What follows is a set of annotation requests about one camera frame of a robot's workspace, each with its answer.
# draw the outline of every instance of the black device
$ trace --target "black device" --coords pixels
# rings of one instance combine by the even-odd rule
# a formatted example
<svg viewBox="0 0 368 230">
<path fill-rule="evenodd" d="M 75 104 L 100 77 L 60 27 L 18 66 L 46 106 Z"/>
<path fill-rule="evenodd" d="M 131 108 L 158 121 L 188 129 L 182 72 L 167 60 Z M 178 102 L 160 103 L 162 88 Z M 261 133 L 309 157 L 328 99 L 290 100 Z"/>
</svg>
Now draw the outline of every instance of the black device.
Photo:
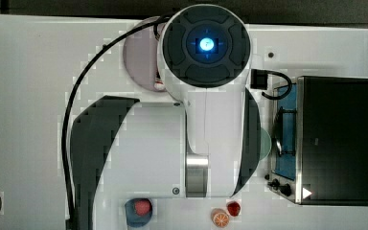
<svg viewBox="0 0 368 230">
<path fill-rule="evenodd" d="M 270 190 L 303 205 L 368 206 L 368 79 L 298 78 L 273 111 Z"/>
</svg>

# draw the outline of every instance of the dark gray cover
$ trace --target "dark gray cover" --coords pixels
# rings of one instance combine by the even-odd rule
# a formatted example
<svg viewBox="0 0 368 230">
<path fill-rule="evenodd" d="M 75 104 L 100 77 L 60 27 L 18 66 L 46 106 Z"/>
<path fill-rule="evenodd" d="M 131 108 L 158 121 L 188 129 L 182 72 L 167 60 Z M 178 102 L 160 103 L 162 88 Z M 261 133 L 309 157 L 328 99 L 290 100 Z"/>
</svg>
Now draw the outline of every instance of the dark gray cover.
<svg viewBox="0 0 368 230">
<path fill-rule="evenodd" d="M 71 130 L 75 187 L 74 230 L 92 229 L 92 208 L 104 163 L 125 116 L 139 100 L 104 96 L 86 108 Z"/>
<path fill-rule="evenodd" d="M 261 123 L 259 107 L 249 90 L 245 90 L 243 140 L 241 147 L 241 167 L 234 196 L 256 171 L 261 151 Z"/>
</svg>

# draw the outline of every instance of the screw hole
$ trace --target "screw hole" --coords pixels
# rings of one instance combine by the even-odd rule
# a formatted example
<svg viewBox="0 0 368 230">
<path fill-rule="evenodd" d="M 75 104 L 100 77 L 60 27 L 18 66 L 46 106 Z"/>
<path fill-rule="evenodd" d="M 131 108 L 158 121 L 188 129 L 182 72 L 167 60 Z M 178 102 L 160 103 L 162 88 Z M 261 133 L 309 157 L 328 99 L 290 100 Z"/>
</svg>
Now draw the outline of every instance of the screw hole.
<svg viewBox="0 0 368 230">
<path fill-rule="evenodd" d="M 173 189 L 172 189 L 172 193 L 173 193 L 174 195 L 178 195 L 178 194 L 180 193 L 180 189 L 178 189 L 178 188 L 173 188 Z"/>
</svg>

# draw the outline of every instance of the blue led light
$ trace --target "blue led light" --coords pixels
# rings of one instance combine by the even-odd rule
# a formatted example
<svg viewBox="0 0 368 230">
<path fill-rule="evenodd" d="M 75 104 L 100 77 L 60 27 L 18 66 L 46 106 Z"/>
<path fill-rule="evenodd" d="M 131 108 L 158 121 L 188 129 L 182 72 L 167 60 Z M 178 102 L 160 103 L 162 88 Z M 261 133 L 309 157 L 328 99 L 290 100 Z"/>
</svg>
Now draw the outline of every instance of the blue led light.
<svg viewBox="0 0 368 230">
<path fill-rule="evenodd" d="M 203 51 L 210 51 L 214 48 L 214 41 L 211 38 L 205 37 L 199 42 L 199 47 Z"/>
</svg>

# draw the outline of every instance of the white arrow label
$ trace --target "white arrow label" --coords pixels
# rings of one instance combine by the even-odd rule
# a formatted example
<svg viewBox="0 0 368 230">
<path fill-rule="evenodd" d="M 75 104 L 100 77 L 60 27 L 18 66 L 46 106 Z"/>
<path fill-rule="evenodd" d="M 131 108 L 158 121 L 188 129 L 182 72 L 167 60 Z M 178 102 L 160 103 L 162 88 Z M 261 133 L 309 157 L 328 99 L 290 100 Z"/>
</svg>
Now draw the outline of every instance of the white arrow label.
<svg viewBox="0 0 368 230">
<path fill-rule="evenodd" d="M 312 194 L 312 192 L 306 190 L 303 188 L 303 198 L 306 198 L 307 196 L 310 196 Z"/>
</svg>

